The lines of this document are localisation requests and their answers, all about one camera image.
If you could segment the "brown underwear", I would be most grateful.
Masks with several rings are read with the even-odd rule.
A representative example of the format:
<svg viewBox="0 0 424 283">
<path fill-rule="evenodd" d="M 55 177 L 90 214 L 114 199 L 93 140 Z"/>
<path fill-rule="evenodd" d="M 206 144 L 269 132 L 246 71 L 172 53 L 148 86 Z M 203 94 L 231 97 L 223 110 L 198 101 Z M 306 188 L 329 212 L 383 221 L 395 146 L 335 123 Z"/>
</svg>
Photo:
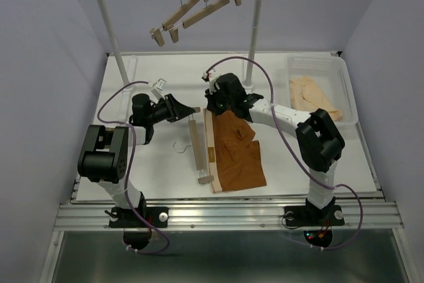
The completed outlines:
<svg viewBox="0 0 424 283">
<path fill-rule="evenodd" d="M 214 115 L 204 109 L 208 173 L 214 194 L 249 190 L 267 185 L 256 133 L 232 111 Z"/>
</svg>

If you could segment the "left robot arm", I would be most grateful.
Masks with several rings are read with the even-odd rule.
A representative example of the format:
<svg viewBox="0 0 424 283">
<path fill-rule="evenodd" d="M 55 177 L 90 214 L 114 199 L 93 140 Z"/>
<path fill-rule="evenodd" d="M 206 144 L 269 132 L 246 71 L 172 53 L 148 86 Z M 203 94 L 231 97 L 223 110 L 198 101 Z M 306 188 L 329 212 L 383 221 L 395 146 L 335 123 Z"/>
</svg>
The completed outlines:
<svg viewBox="0 0 424 283">
<path fill-rule="evenodd" d="M 113 220 L 126 219 L 139 226 L 147 220 L 147 209 L 142 192 L 129 181 L 128 152 L 134 152 L 136 133 L 133 127 L 145 130 L 142 144 L 148 144 L 154 134 L 154 125 L 162 121 L 173 123 L 197 112 L 167 94 L 153 102 L 145 93 L 132 98 L 132 115 L 129 122 L 108 128 L 90 125 L 87 128 L 78 159 L 78 174 L 102 187 L 115 203 Z"/>
</svg>

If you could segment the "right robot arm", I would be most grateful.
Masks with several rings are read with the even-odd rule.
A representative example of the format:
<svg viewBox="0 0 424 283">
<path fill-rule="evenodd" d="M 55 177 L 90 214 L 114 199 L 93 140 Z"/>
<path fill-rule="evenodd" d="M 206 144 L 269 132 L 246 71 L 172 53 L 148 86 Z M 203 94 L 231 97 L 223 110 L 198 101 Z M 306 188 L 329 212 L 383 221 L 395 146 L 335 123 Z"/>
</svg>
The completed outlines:
<svg viewBox="0 0 424 283">
<path fill-rule="evenodd" d="M 275 104 L 260 94 L 247 93 L 232 73 L 220 75 L 211 70 L 203 73 L 202 80 L 209 84 L 205 97 L 212 114 L 230 111 L 239 119 L 296 138 L 310 179 L 305 216 L 312 223 L 326 219 L 334 199 L 335 168 L 345 147 L 345 140 L 328 112 L 298 111 Z"/>
</svg>

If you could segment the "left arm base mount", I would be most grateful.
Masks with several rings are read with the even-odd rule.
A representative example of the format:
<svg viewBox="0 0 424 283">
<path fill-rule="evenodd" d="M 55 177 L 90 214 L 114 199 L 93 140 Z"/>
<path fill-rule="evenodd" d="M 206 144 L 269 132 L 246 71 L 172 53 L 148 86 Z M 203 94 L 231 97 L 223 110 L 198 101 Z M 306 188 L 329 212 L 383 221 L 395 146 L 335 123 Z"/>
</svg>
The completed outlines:
<svg viewBox="0 0 424 283">
<path fill-rule="evenodd" d="M 123 229 L 123 244 L 127 251 L 153 255 L 161 253 L 170 245 L 164 229 L 168 227 L 169 209 L 164 206 L 147 207 L 144 210 L 144 221 L 131 209 L 112 207 L 105 210 L 109 217 L 108 228 Z M 148 248 L 154 239 L 164 239 L 162 248 Z"/>
</svg>

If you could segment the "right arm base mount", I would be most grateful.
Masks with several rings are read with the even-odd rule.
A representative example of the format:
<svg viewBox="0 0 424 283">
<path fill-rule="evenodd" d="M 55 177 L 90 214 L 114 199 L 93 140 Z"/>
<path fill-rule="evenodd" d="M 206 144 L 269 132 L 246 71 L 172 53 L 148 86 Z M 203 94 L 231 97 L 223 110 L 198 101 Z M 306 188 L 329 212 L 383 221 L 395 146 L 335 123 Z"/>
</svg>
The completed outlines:
<svg viewBox="0 0 424 283">
<path fill-rule="evenodd" d="M 344 214 L 339 205 L 334 205 L 327 212 L 307 207 L 292 205 L 284 208 L 282 225 L 289 230 L 303 230 L 307 243 L 313 247 L 329 248 L 333 241 L 333 227 L 345 225 Z"/>
</svg>

